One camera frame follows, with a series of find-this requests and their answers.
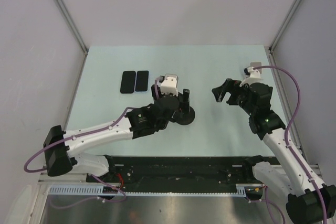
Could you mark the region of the white phone stand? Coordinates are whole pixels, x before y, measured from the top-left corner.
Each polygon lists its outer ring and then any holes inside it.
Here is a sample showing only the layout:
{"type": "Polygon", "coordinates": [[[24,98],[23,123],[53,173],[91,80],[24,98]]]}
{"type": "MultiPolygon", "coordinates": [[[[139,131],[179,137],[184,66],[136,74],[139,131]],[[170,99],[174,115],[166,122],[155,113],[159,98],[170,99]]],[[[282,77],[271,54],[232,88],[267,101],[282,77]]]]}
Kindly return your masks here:
{"type": "Polygon", "coordinates": [[[262,66],[262,62],[251,62],[250,63],[250,68],[252,72],[259,72],[262,74],[262,69],[260,68],[262,66]]]}

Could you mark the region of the black phone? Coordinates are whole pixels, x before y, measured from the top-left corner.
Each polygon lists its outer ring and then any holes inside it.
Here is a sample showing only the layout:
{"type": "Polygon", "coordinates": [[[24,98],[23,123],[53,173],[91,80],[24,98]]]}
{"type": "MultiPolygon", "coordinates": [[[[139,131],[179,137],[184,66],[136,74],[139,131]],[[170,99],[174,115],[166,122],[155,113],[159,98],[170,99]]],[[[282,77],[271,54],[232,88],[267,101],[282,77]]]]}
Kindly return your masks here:
{"type": "Polygon", "coordinates": [[[122,73],[120,92],[122,94],[132,94],[135,89],[135,71],[124,71],[122,73]]]}

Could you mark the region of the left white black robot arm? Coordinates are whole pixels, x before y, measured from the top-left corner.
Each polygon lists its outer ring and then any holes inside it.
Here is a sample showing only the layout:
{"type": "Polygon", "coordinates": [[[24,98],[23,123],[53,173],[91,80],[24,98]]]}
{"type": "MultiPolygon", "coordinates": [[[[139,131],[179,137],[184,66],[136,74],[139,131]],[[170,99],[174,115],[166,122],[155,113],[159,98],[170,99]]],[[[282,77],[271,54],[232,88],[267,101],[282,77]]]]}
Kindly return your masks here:
{"type": "Polygon", "coordinates": [[[84,172],[110,182],[116,175],[111,159],[106,155],[87,154],[87,150],[153,135],[166,129],[170,122],[179,125],[193,122],[195,112],[190,107],[188,89],[177,94],[162,92],[162,86],[153,86],[152,89],[159,92],[153,103],[140,108],[126,108],[115,121],[69,132],[60,125],[53,126],[43,143],[47,175],[56,177],[70,171],[84,172]]]}

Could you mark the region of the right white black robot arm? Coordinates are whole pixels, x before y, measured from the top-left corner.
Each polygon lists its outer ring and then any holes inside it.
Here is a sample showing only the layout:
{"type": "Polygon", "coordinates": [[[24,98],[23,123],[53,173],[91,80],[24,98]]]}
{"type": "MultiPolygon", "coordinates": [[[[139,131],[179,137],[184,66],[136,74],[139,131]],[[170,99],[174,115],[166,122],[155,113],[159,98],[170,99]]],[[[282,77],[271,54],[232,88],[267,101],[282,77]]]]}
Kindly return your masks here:
{"type": "Polygon", "coordinates": [[[282,197],[293,223],[326,222],[335,214],[335,185],[328,186],[288,138],[285,124],[271,109],[272,92],[269,85],[243,84],[230,78],[212,89],[217,102],[229,93],[226,103],[237,105],[248,114],[252,133],[269,147],[286,173],[282,176],[261,156],[256,156],[255,163],[242,169],[243,179],[249,183],[259,180],[282,197]]]}

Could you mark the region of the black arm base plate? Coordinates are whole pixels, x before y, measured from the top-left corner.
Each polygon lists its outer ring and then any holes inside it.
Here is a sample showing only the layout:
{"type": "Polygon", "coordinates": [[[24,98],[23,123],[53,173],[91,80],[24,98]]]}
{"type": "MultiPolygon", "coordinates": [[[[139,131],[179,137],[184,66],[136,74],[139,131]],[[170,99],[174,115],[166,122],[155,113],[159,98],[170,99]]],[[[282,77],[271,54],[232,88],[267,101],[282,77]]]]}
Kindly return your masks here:
{"type": "Polygon", "coordinates": [[[154,189],[206,192],[233,184],[261,184],[252,166],[259,162],[277,165],[274,157],[112,157],[108,172],[100,179],[123,189],[154,189]]]}

